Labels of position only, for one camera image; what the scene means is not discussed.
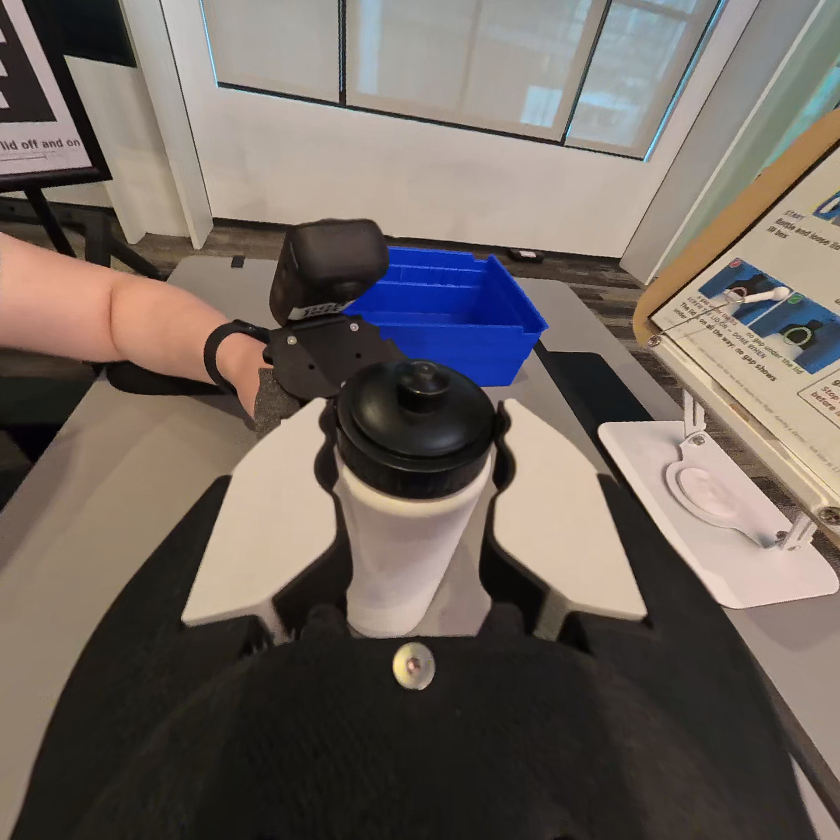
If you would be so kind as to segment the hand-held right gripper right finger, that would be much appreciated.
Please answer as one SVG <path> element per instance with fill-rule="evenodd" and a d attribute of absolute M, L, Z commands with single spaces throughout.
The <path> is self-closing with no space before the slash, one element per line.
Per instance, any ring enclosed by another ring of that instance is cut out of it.
<path fill-rule="evenodd" d="M 648 609 L 604 492 L 606 475 L 515 399 L 499 403 L 480 582 L 527 634 L 558 639 L 586 614 L 641 623 Z"/>

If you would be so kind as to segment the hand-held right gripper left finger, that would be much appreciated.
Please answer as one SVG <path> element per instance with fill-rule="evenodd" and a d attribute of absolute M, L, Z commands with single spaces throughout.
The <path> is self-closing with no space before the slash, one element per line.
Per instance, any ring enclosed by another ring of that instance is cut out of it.
<path fill-rule="evenodd" d="M 340 501 L 333 401 L 313 400 L 231 474 L 182 613 L 188 627 L 259 620 L 299 634 L 320 605 L 347 613 L 351 552 Z"/>

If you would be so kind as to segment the white bottle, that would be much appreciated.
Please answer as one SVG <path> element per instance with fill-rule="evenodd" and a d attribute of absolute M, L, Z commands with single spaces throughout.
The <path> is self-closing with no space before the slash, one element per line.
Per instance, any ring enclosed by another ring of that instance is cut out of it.
<path fill-rule="evenodd" d="M 364 637 L 404 637 L 421 622 L 490 477 L 491 456 L 457 492 L 432 500 L 388 496 L 337 455 L 339 499 L 350 541 L 347 618 Z"/>

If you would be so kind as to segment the black bottle lid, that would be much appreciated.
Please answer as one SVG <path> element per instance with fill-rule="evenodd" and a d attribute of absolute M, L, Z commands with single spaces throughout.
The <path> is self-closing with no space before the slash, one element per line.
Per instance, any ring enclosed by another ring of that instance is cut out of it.
<path fill-rule="evenodd" d="M 465 489 L 487 463 L 496 427 L 489 396 L 428 360 L 364 367 L 335 401 L 337 449 L 366 486 L 430 501 Z"/>

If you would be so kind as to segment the blue plastic object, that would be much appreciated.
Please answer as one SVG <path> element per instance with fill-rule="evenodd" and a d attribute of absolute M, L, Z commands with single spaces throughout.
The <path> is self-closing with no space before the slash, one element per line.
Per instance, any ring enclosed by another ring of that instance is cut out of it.
<path fill-rule="evenodd" d="M 347 309 L 406 357 L 445 365 L 480 386 L 513 383 L 548 328 L 495 256 L 391 246 L 384 277 Z"/>

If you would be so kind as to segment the person's left forearm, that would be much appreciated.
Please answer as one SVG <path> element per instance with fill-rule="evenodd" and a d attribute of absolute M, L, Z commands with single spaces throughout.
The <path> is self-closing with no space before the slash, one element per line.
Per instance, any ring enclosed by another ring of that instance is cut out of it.
<path fill-rule="evenodd" d="M 203 351 L 224 316 L 168 283 L 1 236 L 1 345 L 85 362 L 129 361 L 211 381 Z"/>

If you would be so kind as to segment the person's left hand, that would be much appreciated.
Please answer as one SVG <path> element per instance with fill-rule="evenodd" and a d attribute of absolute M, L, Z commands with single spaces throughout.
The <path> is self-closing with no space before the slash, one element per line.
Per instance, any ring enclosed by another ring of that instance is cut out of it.
<path fill-rule="evenodd" d="M 227 336 L 216 351 L 216 367 L 235 390 L 238 401 L 253 419 L 260 386 L 260 371 L 268 369 L 266 345 L 243 333 Z"/>

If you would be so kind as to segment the white sign stand base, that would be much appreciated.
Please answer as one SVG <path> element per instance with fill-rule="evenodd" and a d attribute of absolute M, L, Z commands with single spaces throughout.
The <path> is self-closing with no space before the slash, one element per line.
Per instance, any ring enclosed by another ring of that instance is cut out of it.
<path fill-rule="evenodd" d="M 681 418 L 604 423 L 598 434 L 671 546 L 727 608 L 836 594 L 813 537 L 838 547 L 838 493 L 664 330 L 646 347 L 680 380 Z"/>

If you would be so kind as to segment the black wristband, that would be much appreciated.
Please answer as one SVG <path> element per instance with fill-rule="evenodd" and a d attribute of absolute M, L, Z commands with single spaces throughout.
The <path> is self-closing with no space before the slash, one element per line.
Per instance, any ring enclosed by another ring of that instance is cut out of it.
<path fill-rule="evenodd" d="M 234 385 L 228 381 L 218 369 L 217 352 L 223 341 L 236 334 L 241 334 L 256 340 L 257 342 L 262 343 L 265 347 L 268 346 L 271 338 L 270 330 L 239 319 L 226 322 L 215 328 L 215 330 L 209 334 L 203 347 L 205 372 L 211 383 L 215 384 L 215 386 L 221 391 L 232 396 L 237 396 L 238 392 Z"/>

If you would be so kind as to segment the black wrist rest pad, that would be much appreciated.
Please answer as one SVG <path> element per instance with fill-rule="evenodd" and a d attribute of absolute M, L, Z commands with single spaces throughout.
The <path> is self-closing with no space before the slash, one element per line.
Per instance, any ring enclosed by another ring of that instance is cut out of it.
<path fill-rule="evenodd" d="M 104 371 L 111 386 L 121 392 L 134 395 L 225 396 L 227 394 L 216 384 L 148 371 L 128 361 L 107 363 Z"/>

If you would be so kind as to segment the white framed window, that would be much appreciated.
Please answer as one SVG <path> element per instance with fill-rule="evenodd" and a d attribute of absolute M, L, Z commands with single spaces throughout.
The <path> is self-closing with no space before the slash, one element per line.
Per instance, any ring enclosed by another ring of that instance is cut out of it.
<path fill-rule="evenodd" d="M 724 2 L 204 1 L 221 88 L 644 160 Z"/>

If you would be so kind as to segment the black office chair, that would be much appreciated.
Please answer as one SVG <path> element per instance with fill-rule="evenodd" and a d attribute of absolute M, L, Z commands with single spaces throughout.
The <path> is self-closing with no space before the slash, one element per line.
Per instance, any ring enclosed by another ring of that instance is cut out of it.
<path fill-rule="evenodd" d="M 10 501 L 91 388 L 93 378 L 4 377 L 1 382 L 1 506 Z"/>

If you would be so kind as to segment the black sign holder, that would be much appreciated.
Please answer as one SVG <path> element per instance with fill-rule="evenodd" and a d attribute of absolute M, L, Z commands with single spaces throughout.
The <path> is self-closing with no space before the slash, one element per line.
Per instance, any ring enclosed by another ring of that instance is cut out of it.
<path fill-rule="evenodd" d="M 1 2 L 1 218 L 38 225 L 60 254 L 76 257 L 66 228 L 84 240 L 84 258 L 116 258 L 142 277 L 166 274 L 116 238 L 105 209 L 55 210 L 45 188 L 110 182 L 102 151 L 42 2 Z"/>

